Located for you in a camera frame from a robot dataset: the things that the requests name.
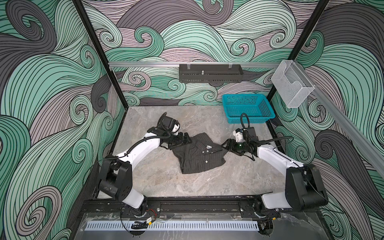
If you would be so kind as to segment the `dark pinstriped long sleeve shirt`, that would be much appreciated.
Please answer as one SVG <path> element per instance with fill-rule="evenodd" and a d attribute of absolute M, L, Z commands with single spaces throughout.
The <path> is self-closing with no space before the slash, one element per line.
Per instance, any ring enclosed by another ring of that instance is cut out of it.
<path fill-rule="evenodd" d="M 173 149 L 182 174 L 202 173 L 226 163 L 228 150 L 214 143 L 206 133 L 191 137 L 191 143 Z"/>

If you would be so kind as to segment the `teal plastic basket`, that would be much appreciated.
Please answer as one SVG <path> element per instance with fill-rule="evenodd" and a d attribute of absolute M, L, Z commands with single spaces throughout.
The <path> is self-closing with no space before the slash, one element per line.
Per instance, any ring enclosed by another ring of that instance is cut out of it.
<path fill-rule="evenodd" d="M 261 94 L 227 94 L 222 96 L 222 103 L 229 124 L 240 124 L 243 113 L 251 124 L 263 124 L 276 117 L 266 96 Z"/>

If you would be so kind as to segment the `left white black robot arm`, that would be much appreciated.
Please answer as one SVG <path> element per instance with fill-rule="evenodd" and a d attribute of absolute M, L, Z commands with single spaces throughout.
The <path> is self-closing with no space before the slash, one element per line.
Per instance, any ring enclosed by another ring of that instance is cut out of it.
<path fill-rule="evenodd" d="M 116 156 L 108 155 L 102 161 L 98 190 L 103 195 L 128 205 L 143 215 L 147 197 L 133 188 L 133 170 L 150 152 L 167 144 L 166 149 L 190 144 L 188 133 L 180 132 L 180 123 L 163 113 L 155 127 L 147 130 L 142 139 Z"/>

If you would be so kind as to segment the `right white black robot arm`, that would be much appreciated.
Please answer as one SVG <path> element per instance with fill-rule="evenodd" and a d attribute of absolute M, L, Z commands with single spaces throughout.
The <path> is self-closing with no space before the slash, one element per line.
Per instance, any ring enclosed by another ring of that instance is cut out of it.
<path fill-rule="evenodd" d="M 285 177 L 285 188 L 282 192 L 261 196 L 264 208 L 301 211 L 329 203 L 318 168 L 313 164 L 306 165 L 296 161 L 271 145 L 271 142 L 285 140 L 286 137 L 259 140 L 247 114 L 241 114 L 240 122 L 242 127 L 234 131 L 235 138 L 226 140 L 222 147 L 253 161 L 258 157 Z"/>

